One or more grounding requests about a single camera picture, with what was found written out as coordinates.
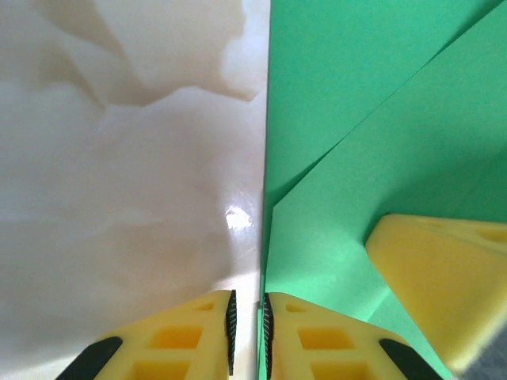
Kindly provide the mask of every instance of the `green paper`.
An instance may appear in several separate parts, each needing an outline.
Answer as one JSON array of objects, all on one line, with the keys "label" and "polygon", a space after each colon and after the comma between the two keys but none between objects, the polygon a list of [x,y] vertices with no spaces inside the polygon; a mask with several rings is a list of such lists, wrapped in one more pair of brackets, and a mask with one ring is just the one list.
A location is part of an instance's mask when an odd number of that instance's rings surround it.
[{"label": "green paper", "polygon": [[[336,108],[334,122],[342,117]],[[273,210],[266,291],[391,329],[448,377],[364,251],[387,212],[507,222],[507,3],[396,91]]]},{"label": "green paper", "polygon": [[499,2],[273,0],[268,203]]}]

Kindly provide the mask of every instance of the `yellow plastic piece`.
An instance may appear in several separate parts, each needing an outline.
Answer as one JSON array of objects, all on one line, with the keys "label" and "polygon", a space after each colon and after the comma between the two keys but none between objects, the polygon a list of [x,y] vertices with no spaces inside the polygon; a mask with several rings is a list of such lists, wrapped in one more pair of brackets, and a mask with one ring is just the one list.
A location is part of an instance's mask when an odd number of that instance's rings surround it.
[{"label": "yellow plastic piece", "polygon": [[229,378],[225,316],[230,291],[215,291],[101,338],[123,343],[95,380]]},{"label": "yellow plastic piece", "polygon": [[379,345],[400,336],[282,293],[274,316],[271,380],[406,380]]},{"label": "yellow plastic piece", "polygon": [[366,244],[436,353],[463,372],[507,318],[507,224],[387,215]]}]

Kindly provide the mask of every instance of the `gray surface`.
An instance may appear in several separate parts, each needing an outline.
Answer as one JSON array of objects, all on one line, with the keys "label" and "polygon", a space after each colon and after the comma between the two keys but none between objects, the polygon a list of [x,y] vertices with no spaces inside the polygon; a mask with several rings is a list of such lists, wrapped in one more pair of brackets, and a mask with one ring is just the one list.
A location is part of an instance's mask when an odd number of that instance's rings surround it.
[{"label": "gray surface", "polygon": [[507,380],[507,325],[462,380]]}]

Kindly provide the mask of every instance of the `black rubber pad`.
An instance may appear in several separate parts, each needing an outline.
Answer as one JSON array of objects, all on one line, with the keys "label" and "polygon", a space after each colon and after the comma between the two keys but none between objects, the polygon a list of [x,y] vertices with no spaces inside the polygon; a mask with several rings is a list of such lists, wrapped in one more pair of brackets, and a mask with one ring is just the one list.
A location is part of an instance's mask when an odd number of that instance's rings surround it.
[{"label": "black rubber pad", "polygon": [[392,339],[379,340],[406,380],[442,380],[437,372],[410,346]]},{"label": "black rubber pad", "polygon": [[269,300],[269,294],[264,294],[264,345],[266,350],[266,375],[271,378],[273,370],[273,338],[275,337],[275,318]]},{"label": "black rubber pad", "polygon": [[231,292],[227,311],[225,313],[225,331],[227,334],[227,359],[229,363],[229,375],[234,373],[234,350],[236,346],[236,325],[238,324],[238,311],[236,307],[236,291]]},{"label": "black rubber pad", "polygon": [[93,380],[123,341],[111,336],[91,344],[56,378],[56,380]]}]

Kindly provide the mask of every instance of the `white marble surface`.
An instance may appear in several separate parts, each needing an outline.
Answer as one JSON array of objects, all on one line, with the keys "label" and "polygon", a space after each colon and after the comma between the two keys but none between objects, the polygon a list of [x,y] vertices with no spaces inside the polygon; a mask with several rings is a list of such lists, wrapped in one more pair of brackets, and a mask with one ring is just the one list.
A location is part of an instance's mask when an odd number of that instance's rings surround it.
[{"label": "white marble surface", "polygon": [[238,289],[255,368],[268,0],[0,0],[0,378]]}]

